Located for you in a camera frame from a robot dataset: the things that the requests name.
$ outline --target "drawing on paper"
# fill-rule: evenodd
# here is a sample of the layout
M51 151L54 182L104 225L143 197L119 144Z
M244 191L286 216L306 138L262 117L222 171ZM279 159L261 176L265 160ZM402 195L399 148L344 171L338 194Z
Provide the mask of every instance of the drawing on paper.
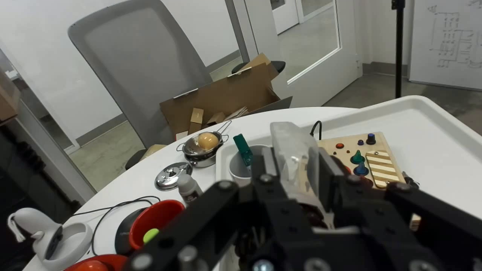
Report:
M482 10L482 0L467 0L467 5ZM482 69L482 28L464 25L461 11L443 11L437 4L428 10L434 14L429 49L437 54L437 67Z

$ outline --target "bottle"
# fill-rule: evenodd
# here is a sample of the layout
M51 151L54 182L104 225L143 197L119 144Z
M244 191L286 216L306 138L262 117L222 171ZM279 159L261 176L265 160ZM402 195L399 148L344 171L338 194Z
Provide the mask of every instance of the bottle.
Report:
M202 194L200 186L191 177L191 174L181 173L178 176L179 176L178 179L179 194L184 198L185 204L190 204Z

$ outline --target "red cup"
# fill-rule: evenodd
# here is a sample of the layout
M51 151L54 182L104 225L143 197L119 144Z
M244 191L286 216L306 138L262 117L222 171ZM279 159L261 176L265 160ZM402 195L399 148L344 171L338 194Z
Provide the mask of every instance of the red cup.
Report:
M121 254L101 254L77 261L65 271L122 271L127 260L128 257Z
M151 228L163 230L173 218L184 210L184 204L178 200L161 200L145 209L133 222L130 230L130 243L134 249L140 249L143 236Z

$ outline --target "gray mesh chair back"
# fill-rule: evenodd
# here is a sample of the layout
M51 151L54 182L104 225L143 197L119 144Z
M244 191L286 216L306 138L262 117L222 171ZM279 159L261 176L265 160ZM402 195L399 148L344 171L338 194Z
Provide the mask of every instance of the gray mesh chair back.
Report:
M109 5L71 25L69 37L145 145L169 141L161 100L211 81L160 0Z

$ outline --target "cable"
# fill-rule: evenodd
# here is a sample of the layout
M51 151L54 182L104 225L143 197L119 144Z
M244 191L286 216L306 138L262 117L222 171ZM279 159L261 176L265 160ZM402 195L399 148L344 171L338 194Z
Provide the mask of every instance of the cable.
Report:
M134 200L121 201L121 203L113 204L113 206L91 209L91 210L85 210L85 212L77 212L77 213L74 213L72 216L86 215L86 213L92 213L92 212L100 212L100 210L106 210L106 209L112 209L112 207L130 204L130 203L137 201L137 200L140 200L140 198L149 198L149 197L157 198L158 201L161 201L161 198L157 197L157 195L143 195L143 197L137 197L137 198L134 198Z
M321 139L321 138L322 138L322 121L321 121L321 120L316 120L316 121L313 123L312 130L310 130L310 135L312 135L312 136L315 135L316 126L319 126L319 129L318 129L318 139Z
M72 215L72 216L77 216L77 215L86 215L86 213L92 213L92 212L107 210L107 212L103 213L103 216L101 216L100 221L95 224L94 231L92 231L91 249L92 249L92 254L94 254L94 255L98 255L97 251L95 251L95 234L97 234L98 227L100 227L101 222L104 221L104 218L106 218L113 209L121 207L121 206L125 206L125 204L139 203L139 201L146 201L146 203L149 203L149 204L152 206L154 203L149 200L149 197L151 197L151 198L157 198L157 201L161 201L161 198L157 197L157 195L143 195L143 197L137 197L137 198L134 198L134 200L121 201L121 203L113 204L113 206L91 209L91 210L77 212L77 213Z

